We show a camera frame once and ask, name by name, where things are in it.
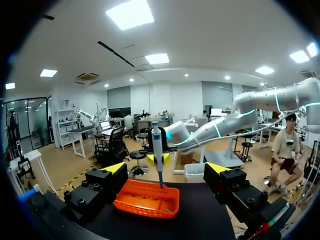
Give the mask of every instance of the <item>ceiling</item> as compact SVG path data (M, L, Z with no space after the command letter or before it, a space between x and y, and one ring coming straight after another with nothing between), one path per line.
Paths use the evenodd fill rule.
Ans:
M214 81L257 87L261 82L281 86L299 82L301 69L289 54L305 50L311 38L272 0L148 0L154 22L120 30L106 10L125 0L62 0L41 19L14 59L10 93L47 91L73 85L82 73L99 75L90 90L157 81ZM98 44L102 41L129 64ZM151 68L143 56L167 53L170 63ZM255 69L274 69L261 75ZM52 78L43 69L57 70Z

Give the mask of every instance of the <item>person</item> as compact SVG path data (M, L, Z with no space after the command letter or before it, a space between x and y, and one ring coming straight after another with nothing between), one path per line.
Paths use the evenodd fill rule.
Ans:
M131 112L129 112L129 114L125 116L123 120L124 120L124 126L128 131L134 127L135 120L134 120L134 117L131 116Z
M288 194L287 186L299 179L303 171L299 165L300 141L295 132L297 116L291 114L285 118L286 128L275 136L272 146L271 177L268 193L280 192L283 196ZM277 184L280 170L286 170L290 177L283 183Z

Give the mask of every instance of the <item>orange tray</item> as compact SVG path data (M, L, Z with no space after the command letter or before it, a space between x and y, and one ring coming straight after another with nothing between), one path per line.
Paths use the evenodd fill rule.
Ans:
M128 179L118 193L117 209L151 218L172 219L179 210L177 188L160 187L159 183Z

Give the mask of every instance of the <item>white t-shirt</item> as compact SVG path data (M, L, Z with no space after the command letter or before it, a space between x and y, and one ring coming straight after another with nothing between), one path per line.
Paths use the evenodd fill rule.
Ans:
M293 144L288 145L286 143L286 139L292 139ZM297 133L293 131L293 133L286 133L286 129L282 129L275 136L272 152L275 152L279 155L280 158L284 159L292 159L292 151L299 153L300 152L300 141Z
M134 127L135 120L134 120L133 116L127 115L127 116L125 116L123 118L123 120L124 120L124 125L125 125L127 130L130 130L130 129L132 129Z

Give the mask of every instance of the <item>ceiling light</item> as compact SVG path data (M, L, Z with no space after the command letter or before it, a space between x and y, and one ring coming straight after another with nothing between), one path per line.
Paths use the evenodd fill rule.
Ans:
M255 70L257 73L263 74L263 75L268 75L268 74L272 74L275 70L273 70L272 68L268 67L268 66L262 66L259 67Z
M52 78L57 72L57 70L43 69L40 74L40 77Z
M309 46L306 47L310 57L314 57L318 54L317 46L314 42L310 43Z
M148 56L145 56L145 58L151 65L169 63L169 58L166 53L148 55Z
M121 30L131 29L155 21L147 0L125 2L105 13Z
M290 58L292 58L297 64L304 63L310 60L308 55L303 50L290 54Z
M9 89L15 89L16 88L16 84L14 82L12 83L7 83L5 85L5 90L9 90Z

